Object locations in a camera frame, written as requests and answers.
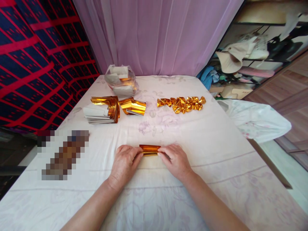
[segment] dark fabric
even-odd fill
[[[71,0],[0,1],[0,126],[55,130],[98,76]]]

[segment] beige bucket hat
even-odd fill
[[[237,72],[243,66],[243,58],[246,54],[250,54],[254,49],[257,36],[250,38],[249,40],[241,43],[233,43],[228,45],[221,52],[216,51],[221,69],[224,73]]]

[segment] folded gold paper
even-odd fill
[[[200,99],[198,97],[187,97],[185,100],[184,97],[178,98],[161,98],[157,99],[157,107],[161,107],[164,105],[172,106],[174,113],[179,114],[182,112],[185,114],[186,112],[190,112],[191,110],[200,111],[203,108],[203,104],[206,103],[205,98],[202,96]]]
[[[96,105],[108,105],[108,116],[118,123],[120,118],[120,104],[117,96],[107,96],[107,97],[92,97],[91,102]]]
[[[127,115],[141,115],[144,116],[146,103],[134,100],[133,97],[119,101],[121,108]]]
[[[140,144],[140,148],[143,150],[143,156],[156,156],[158,153],[158,149],[160,146],[157,145],[146,145],[146,144]]]

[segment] floral bedsheet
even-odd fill
[[[137,77],[144,116],[89,125],[91,96],[112,95],[99,76],[58,131],[89,130],[89,147],[66,181],[42,181],[41,170],[65,135],[39,153],[0,202],[0,230],[59,230],[109,176],[122,144],[179,143],[190,164],[251,230],[305,230],[308,217],[201,82],[191,76]],[[201,111],[175,114],[157,98],[204,96]],[[156,156],[144,157],[101,230],[208,230],[183,185]]]

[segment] pink curtain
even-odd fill
[[[74,0],[97,65],[191,75],[209,61],[243,0]]]

